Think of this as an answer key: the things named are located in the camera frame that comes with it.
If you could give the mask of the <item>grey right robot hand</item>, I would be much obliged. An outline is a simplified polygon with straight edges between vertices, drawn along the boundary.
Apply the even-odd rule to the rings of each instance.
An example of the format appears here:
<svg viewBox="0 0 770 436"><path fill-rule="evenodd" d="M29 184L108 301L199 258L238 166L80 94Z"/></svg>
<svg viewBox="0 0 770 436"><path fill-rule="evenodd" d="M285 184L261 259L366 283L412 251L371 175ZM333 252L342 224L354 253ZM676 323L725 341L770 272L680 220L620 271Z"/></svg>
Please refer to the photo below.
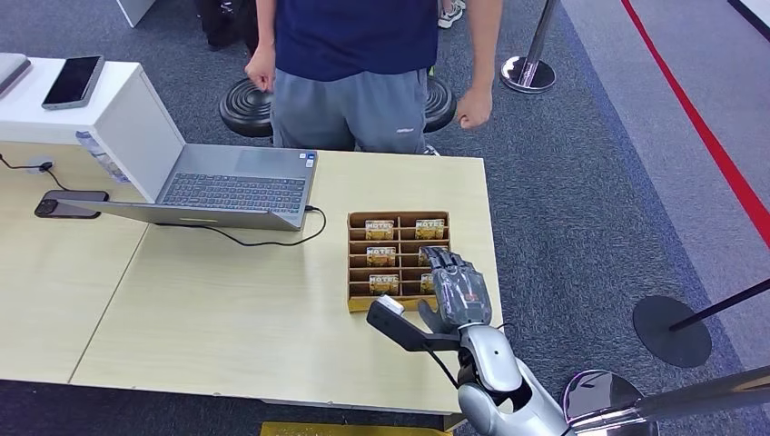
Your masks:
<svg viewBox="0 0 770 436"><path fill-rule="evenodd" d="M422 246L428 260L437 310L419 303L420 318L433 333L450 334L470 325L490 325L492 304L483 274L452 251Z"/></svg>

